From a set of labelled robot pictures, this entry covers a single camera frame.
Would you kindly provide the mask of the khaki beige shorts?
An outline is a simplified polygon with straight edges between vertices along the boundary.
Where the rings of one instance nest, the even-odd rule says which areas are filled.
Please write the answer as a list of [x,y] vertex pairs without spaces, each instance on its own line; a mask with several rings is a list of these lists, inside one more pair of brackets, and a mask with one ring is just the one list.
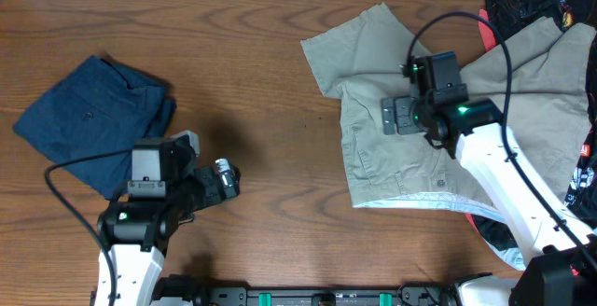
[[444,209],[499,220],[489,196],[447,152],[421,134],[385,135],[383,98],[406,95],[408,53],[425,54],[385,4],[304,40],[321,92],[341,102],[343,163],[354,207]]

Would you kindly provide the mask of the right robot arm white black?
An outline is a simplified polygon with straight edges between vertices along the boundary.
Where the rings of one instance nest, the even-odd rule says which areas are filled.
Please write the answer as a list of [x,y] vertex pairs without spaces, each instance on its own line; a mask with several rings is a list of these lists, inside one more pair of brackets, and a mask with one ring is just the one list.
[[382,100],[386,134],[421,132],[446,149],[489,195],[524,260],[517,280],[494,275],[453,285],[445,305],[593,305],[596,236],[555,196],[489,99],[435,105],[413,97]]

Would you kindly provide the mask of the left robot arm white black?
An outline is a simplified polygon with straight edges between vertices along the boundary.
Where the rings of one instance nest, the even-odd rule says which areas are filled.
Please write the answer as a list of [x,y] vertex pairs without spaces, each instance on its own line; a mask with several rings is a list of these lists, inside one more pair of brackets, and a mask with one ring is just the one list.
[[132,154],[129,198],[112,202],[98,219],[105,250],[99,258],[95,305],[192,305],[197,289],[174,292],[160,276],[170,239],[197,211],[240,194],[240,172],[227,159],[198,169],[194,159],[177,162]]

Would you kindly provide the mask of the red garment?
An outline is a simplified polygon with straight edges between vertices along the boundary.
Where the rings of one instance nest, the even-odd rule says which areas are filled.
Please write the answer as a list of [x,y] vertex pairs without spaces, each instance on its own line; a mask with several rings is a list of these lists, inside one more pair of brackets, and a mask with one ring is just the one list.
[[594,150],[590,62],[595,28],[579,22],[562,29],[552,17],[532,21],[506,41],[510,72],[489,27],[481,24],[479,33],[486,52],[462,69],[464,83],[474,96],[508,104],[507,123],[529,161],[556,196],[594,226],[596,214],[576,198],[594,178],[587,164]]

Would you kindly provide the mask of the folded navy blue shorts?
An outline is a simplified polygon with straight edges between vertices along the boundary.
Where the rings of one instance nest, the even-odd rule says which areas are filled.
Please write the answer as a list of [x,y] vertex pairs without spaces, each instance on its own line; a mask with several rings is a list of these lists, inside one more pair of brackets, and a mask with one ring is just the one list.
[[66,170],[110,201],[131,177],[132,159],[109,154],[165,134],[176,109],[167,93],[150,76],[90,56],[30,105],[13,131],[54,163],[98,156]]

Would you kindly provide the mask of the black printed cycling jersey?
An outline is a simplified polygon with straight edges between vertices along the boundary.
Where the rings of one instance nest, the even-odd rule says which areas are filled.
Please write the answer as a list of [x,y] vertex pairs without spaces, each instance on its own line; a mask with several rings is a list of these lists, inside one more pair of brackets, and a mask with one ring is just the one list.
[[[565,32],[577,23],[596,26],[596,0],[485,0],[485,19],[510,38],[541,17],[551,17]],[[564,205],[596,227],[596,44],[589,50],[585,78],[591,125],[564,196]]]

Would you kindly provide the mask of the light blue garment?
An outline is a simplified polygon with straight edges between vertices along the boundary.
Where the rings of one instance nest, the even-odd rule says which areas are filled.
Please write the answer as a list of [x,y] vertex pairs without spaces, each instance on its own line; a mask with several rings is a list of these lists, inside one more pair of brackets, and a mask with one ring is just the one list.
[[517,271],[524,271],[526,269],[526,265],[518,247],[508,248],[506,250],[498,250],[491,246],[491,249],[511,268]]

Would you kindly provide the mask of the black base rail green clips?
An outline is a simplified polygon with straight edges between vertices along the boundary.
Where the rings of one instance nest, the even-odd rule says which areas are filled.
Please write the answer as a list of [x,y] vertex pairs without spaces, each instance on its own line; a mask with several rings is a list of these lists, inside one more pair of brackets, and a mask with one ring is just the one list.
[[282,289],[206,285],[183,275],[159,279],[150,305],[166,306],[458,306],[446,285],[406,284],[394,289]]

